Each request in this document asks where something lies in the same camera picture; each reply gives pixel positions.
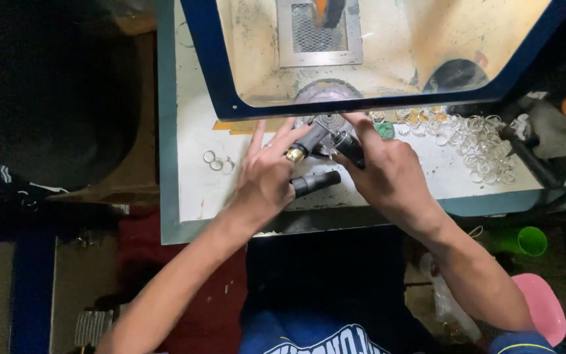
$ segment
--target dust collection hood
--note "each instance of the dust collection hood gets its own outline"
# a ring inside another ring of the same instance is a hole
[[[497,100],[566,16],[564,0],[182,6],[220,120]],[[356,94],[295,100],[324,81],[344,82]]]

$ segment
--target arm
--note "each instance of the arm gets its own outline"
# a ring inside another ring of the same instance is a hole
[[[360,138],[366,169],[357,169],[339,155],[337,160],[368,204],[430,250],[454,298],[469,315],[500,329],[534,329],[521,290],[431,196],[411,146],[382,140],[361,113],[343,116]]]
[[[98,353],[150,353],[165,339],[213,271],[294,199],[294,164],[283,152],[307,133],[286,121],[262,149],[259,121],[244,158],[231,202],[169,262],[130,303]]]

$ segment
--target red fabric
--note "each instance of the red fabric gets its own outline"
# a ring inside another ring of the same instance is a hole
[[[119,225],[118,279],[128,281],[126,264],[167,264],[186,245],[160,245],[160,213],[139,213]],[[240,310],[246,298],[246,253],[242,248],[204,283],[177,326],[157,351],[170,354],[236,353],[240,344]]]

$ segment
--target hand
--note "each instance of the hand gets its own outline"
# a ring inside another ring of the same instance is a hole
[[[400,140],[383,140],[362,113],[342,117],[355,128],[366,168],[358,169],[340,154],[333,159],[347,169],[368,204],[413,237],[429,235],[442,226],[448,215],[429,193],[412,147]]]
[[[235,215],[245,218],[243,222],[255,230],[261,229],[294,200],[294,188],[289,182],[294,163],[283,153],[311,129],[303,126],[293,130],[295,119],[288,118],[263,147],[265,121],[260,120],[241,163],[229,208],[235,209]]]

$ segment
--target green plastic cup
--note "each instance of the green plastic cup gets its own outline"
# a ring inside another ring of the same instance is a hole
[[[547,249],[547,237],[537,227],[506,229],[491,233],[494,251],[540,256]]]

